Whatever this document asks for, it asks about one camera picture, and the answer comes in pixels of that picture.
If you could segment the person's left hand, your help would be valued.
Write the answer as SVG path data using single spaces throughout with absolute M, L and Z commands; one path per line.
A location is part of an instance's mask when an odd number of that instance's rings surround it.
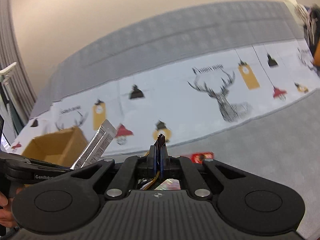
M 3 193 L 0 193 L 0 197 L 0 223 L 6 228 L 13 228 L 17 225 L 11 210 L 13 198 L 7 198 Z

